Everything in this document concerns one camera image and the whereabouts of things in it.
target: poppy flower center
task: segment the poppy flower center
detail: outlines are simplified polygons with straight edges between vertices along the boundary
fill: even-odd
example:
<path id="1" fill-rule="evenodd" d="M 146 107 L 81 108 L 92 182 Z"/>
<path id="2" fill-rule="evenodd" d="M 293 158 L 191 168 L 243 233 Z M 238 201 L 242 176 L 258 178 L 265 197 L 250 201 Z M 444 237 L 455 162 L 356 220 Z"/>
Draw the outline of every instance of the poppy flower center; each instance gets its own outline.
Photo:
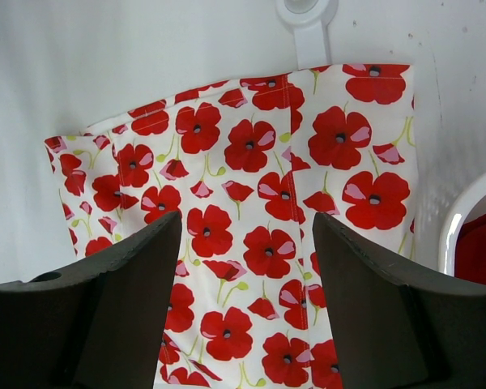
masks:
<path id="1" fill-rule="evenodd" d="M 369 69 L 369 75 L 371 77 L 378 77 L 381 72 L 382 72 L 382 69 L 380 69 L 379 66 L 371 66 L 371 68 Z"/>
<path id="2" fill-rule="evenodd" d="M 337 134 L 335 136 L 335 140 L 337 141 L 337 143 L 344 143 L 346 141 L 346 135 L 341 132 L 340 134 Z"/>
<path id="3" fill-rule="evenodd" d="M 369 204 L 371 205 L 378 205 L 381 201 L 382 199 L 377 194 L 371 194 L 369 196 Z"/>

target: white plastic bracket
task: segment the white plastic bracket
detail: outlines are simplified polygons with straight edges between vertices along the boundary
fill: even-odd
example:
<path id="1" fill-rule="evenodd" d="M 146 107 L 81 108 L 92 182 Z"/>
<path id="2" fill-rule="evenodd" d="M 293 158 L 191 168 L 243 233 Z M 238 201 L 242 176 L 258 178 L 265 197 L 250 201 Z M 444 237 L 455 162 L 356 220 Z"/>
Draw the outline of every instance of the white plastic bracket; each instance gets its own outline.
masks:
<path id="1" fill-rule="evenodd" d="M 279 17 L 293 33 L 299 69 L 331 62 L 327 25 L 335 17 L 338 0 L 275 0 Z"/>

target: poppy print fabric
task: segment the poppy print fabric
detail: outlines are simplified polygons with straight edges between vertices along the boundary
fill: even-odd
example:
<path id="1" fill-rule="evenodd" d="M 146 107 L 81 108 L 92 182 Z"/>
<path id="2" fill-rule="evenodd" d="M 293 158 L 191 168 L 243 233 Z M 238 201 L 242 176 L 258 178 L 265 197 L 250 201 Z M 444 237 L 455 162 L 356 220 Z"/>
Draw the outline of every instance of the poppy print fabric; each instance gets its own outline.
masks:
<path id="1" fill-rule="evenodd" d="M 45 141 L 76 259 L 184 226 L 156 383 L 342 387 L 311 228 L 411 258 L 412 68 L 234 79 Z"/>

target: red poppy flower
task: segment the red poppy flower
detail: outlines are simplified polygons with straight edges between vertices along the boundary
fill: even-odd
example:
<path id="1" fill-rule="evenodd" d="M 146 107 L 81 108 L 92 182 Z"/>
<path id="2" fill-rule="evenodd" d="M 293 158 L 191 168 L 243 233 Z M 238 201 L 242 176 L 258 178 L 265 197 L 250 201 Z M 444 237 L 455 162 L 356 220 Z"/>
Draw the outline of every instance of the red poppy flower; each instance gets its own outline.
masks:
<path id="1" fill-rule="evenodd" d="M 313 268 L 313 271 L 315 271 L 318 274 L 318 276 L 320 277 L 321 271 L 318 267 L 317 253 L 312 253 L 309 256 L 309 260 L 311 261 L 311 267 Z"/>
<path id="2" fill-rule="evenodd" d="M 209 103 L 202 103 L 196 111 L 191 107 L 180 109 L 176 124 L 177 133 L 182 135 L 182 150 L 188 154 L 209 150 L 220 137 L 216 126 L 220 120 L 220 111 Z"/>
<path id="3" fill-rule="evenodd" d="M 142 136 L 162 134 L 169 125 L 169 115 L 164 108 L 165 100 L 159 100 L 130 111 L 128 114 L 135 118 L 131 129 Z"/>
<path id="4" fill-rule="evenodd" d="M 259 109 L 270 111 L 274 108 L 285 109 L 290 106 L 300 107 L 304 103 L 302 91 L 288 82 L 286 75 L 274 77 L 241 79 L 240 85 L 250 91 L 256 91 L 252 97 L 252 103 Z"/>
<path id="5" fill-rule="evenodd" d="M 75 236 L 75 232 L 72 229 L 68 229 L 70 231 L 70 239 L 72 239 L 72 246 L 75 246 L 75 244 L 78 242 L 78 237 Z"/>
<path id="6" fill-rule="evenodd" d="M 279 279 L 290 272 L 286 261 L 295 257 L 296 247 L 284 231 L 275 229 L 270 233 L 265 227 L 257 227 L 246 234 L 243 243 L 248 248 L 243 259 L 258 276 Z"/>
<path id="7" fill-rule="evenodd" d="M 113 229 L 117 225 L 117 222 L 110 217 L 104 216 L 99 219 L 100 225 L 104 227 L 107 233 L 113 234 Z"/>
<path id="8" fill-rule="evenodd" d="M 340 107 L 320 113 L 313 122 L 316 134 L 308 141 L 309 154 L 319 165 L 349 170 L 360 163 L 357 148 L 371 141 L 371 126 L 360 113 L 347 116 Z"/>
<path id="9" fill-rule="evenodd" d="M 66 205 L 65 203 L 63 203 L 62 205 L 63 205 L 63 211 L 65 212 L 65 219 L 66 220 L 72 219 L 74 217 L 74 213 L 71 211 L 69 206 Z"/>
<path id="10" fill-rule="evenodd" d="M 108 137 L 106 137 L 105 135 L 99 135 L 94 139 L 94 143 L 100 150 L 103 150 L 106 146 L 110 144 L 110 139 L 108 139 Z"/>
<path id="11" fill-rule="evenodd" d="M 239 182 L 227 181 L 221 186 L 227 192 L 228 197 L 236 202 L 243 202 L 254 192 L 250 186 L 240 184 Z"/>
<path id="12" fill-rule="evenodd" d="M 323 191 L 315 192 L 303 201 L 306 207 L 317 212 L 325 212 L 328 215 L 340 215 L 333 198 Z"/>
<path id="13" fill-rule="evenodd" d="M 245 357 L 252 348 L 252 327 L 249 316 L 231 307 L 225 317 L 220 312 L 207 312 L 200 324 L 202 335 L 208 338 L 206 351 L 218 361 Z"/>
<path id="14" fill-rule="evenodd" d="M 275 312 L 274 306 L 267 298 L 260 297 L 252 304 L 249 305 L 249 311 L 253 314 L 258 314 L 266 320 L 273 320 L 278 318 L 279 315 Z"/>
<path id="15" fill-rule="evenodd" d="M 92 206 L 87 202 L 87 201 L 83 201 L 79 207 L 85 211 L 85 213 L 87 215 L 91 215 L 92 214 Z"/>
<path id="16" fill-rule="evenodd" d="M 241 89 L 233 89 L 232 91 L 225 92 L 218 102 L 221 105 L 228 105 L 233 108 L 240 108 L 243 104 L 248 103 Z"/>
<path id="17" fill-rule="evenodd" d="M 174 385 L 181 384 L 196 385 L 198 387 L 210 387 L 207 380 L 198 371 L 194 371 L 193 373 L 188 374 L 185 367 L 179 367 L 178 369 L 174 370 L 168 376 L 166 382 Z"/>
<path id="18" fill-rule="evenodd" d="M 347 91 L 355 99 L 378 104 L 398 101 L 405 90 L 401 74 L 408 65 L 344 65 L 344 73 L 354 75 L 346 82 Z"/>
<path id="19" fill-rule="evenodd" d="M 258 183 L 258 195 L 268 200 L 265 209 L 279 220 L 306 221 L 305 214 L 296 201 L 293 189 L 293 174 L 288 172 L 283 178 L 275 172 L 265 174 Z"/>
<path id="20" fill-rule="evenodd" d="M 268 158 L 264 153 L 275 144 L 275 130 L 267 122 L 252 124 L 242 120 L 228 135 L 230 145 L 225 148 L 225 160 L 234 170 L 256 173 L 262 169 Z"/>
<path id="21" fill-rule="evenodd" d="M 170 185 L 164 185 L 160 191 L 155 186 L 147 188 L 140 201 L 140 208 L 147 212 L 144 221 L 150 224 L 168 212 L 180 211 L 180 202 L 180 192 Z"/>
<path id="22" fill-rule="evenodd" d="M 97 239 L 92 239 L 85 250 L 85 255 L 88 257 L 92 254 L 98 253 L 107 247 L 110 247 L 112 242 L 107 237 L 98 237 Z"/>
<path id="23" fill-rule="evenodd" d="M 246 274 L 246 270 L 236 261 L 203 261 L 209 269 L 221 280 L 234 281 Z"/>
<path id="24" fill-rule="evenodd" d="M 324 295 L 324 289 L 322 286 L 314 284 L 309 285 L 307 289 L 311 303 L 319 308 L 326 308 L 326 296 Z"/>
<path id="25" fill-rule="evenodd" d="M 125 131 L 128 131 L 128 126 L 126 124 L 122 124 L 112 129 L 114 134 L 122 134 Z"/>
<path id="26" fill-rule="evenodd" d="M 194 303 L 193 293 L 184 284 L 175 284 L 171 290 L 168 305 L 168 317 L 165 329 L 174 332 L 189 330 L 193 325 L 194 312 L 190 306 Z"/>
<path id="27" fill-rule="evenodd" d="M 162 335 L 162 343 L 160 344 L 159 361 L 166 365 L 178 362 L 180 360 L 180 349 L 171 340 L 168 334 Z"/>
<path id="28" fill-rule="evenodd" d="M 232 234 L 227 231 L 232 221 L 228 213 L 216 205 L 209 205 L 202 213 L 193 208 L 187 215 L 187 231 L 193 235 L 191 246 L 200 257 L 222 255 L 232 247 Z"/>
<path id="29" fill-rule="evenodd" d="M 382 162 L 387 164 L 397 165 L 405 162 L 403 157 L 399 155 L 398 148 L 394 143 L 373 146 L 373 151 Z"/>
<path id="30" fill-rule="evenodd" d="M 149 179 L 146 170 L 153 166 L 153 153 L 145 144 L 127 144 L 118 154 L 119 173 L 123 186 L 141 188 Z"/>
<path id="31" fill-rule="evenodd" d="M 47 148 L 47 153 L 49 154 L 49 161 L 50 161 L 50 167 L 52 168 L 52 173 L 56 171 L 56 167 L 53 165 L 54 162 L 54 157 L 52 155 L 52 152 Z"/>
<path id="32" fill-rule="evenodd" d="M 169 181 L 174 181 L 177 178 L 185 177 L 189 172 L 185 170 L 184 164 L 181 160 L 169 160 L 167 164 L 160 170 L 162 174 Z"/>
<path id="33" fill-rule="evenodd" d="M 227 81 L 221 81 L 219 83 L 212 83 L 211 85 L 206 85 L 205 87 L 194 88 L 194 89 L 190 89 L 189 91 L 178 93 L 177 95 L 175 95 L 175 104 L 187 100 L 196 100 L 200 97 L 200 92 L 206 91 L 209 88 L 219 88 L 225 85 L 226 83 Z"/>
<path id="34" fill-rule="evenodd" d="M 290 280 L 284 284 L 279 292 L 279 304 L 288 308 L 284 319 L 294 328 L 308 328 L 305 287 L 299 280 Z"/>
<path id="35" fill-rule="evenodd" d="M 196 361 L 191 361 L 189 359 L 189 362 L 191 362 L 194 367 L 196 367 L 198 370 L 200 370 L 202 373 L 204 373 L 207 377 L 214 379 L 215 381 L 221 381 L 221 378 L 218 377 L 216 374 L 212 373 L 207 366 L 202 365 L 201 363 L 197 363 Z"/>
<path id="36" fill-rule="evenodd" d="M 310 353 L 306 342 L 278 333 L 266 339 L 262 347 L 266 351 L 262 366 L 273 383 L 300 387 L 308 381 L 305 367 L 309 366 Z"/>
<path id="37" fill-rule="evenodd" d="M 191 186 L 190 190 L 191 193 L 199 199 L 205 199 L 214 193 L 202 180 L 198 181 L 196 185 Z"/>
<path id="38" fill-rule="evenodd" d="M 287 148 L 281 156 L 292 164 L 292 171 L 297 172 L 299 170 L 310 169 L 311 166 L 304 162 L 302 158 L 292 153 L 292 148 Z"/>
<path id="39" fill-rule="evenodd" d="M 353 204 L 346 217 L 360 229 L 392 229 L 407 214 L 402 204 L 411 193 L 405 180 L 394 173 L 383 173 L 373 180 L 370 172 L 349 178 L 342 200 Z"/>
<path id="40" fill-rule="evenodd" d="M 313 385 L 325 389 L 342 389 L 339 361 L 333 340 L 315 344 L 311 353 L 313 355 L 310 363 Z"/>
<path id="41" fill-rule="evenodd" d="M 48 138 L 47 140 L 45 140 L 45 144 L 50 147 L 50 149 L 55 153 L 66 150 L 65 141 L 61 136 L 53 136 L 52 138 Z"/>
<path id="42" fill-rule="evenodd" d="M 94 194 L 94 201 L 97 207 L 105 212 L 113 211 L 117 207 L 128 209 L 139 202 L 139 199 L 121 193 L 121 185 L 118 176 L 101 176 L 94 180 L 92 188 L 97 193 Z"/>
<path id="43" fill-rule="evenodd" d="M 83 170 L 77 170 L 82 162 L 72 154 L 64 154 L 59 161 L 62 164 L 62 173 L 66 177 L 65 188 L 75 196 L 84 193 L 84 182 L 87 174 Z"/>
<path id="44" fill-rule="evenodd" d="M 187 277 L 189 272 L 187 271 L 187 267 L 185 267 L 185 263 L 183 260 L 178 259 L 177 261 L 177 269 L 175 270 L 175 276 L 179 277 Z"/>

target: red fabric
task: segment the red fabric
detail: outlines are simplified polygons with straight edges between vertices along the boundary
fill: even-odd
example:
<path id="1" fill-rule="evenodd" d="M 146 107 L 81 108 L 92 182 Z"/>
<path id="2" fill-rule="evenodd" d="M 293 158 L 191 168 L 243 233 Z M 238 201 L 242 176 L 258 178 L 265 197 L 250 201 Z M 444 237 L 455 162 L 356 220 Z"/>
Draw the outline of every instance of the red fabric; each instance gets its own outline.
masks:
<path id="1" fill-rule="evenodd" d="M 486 285 L 486 215 L 461 229 L 455 248 L 455 276 Z"/>

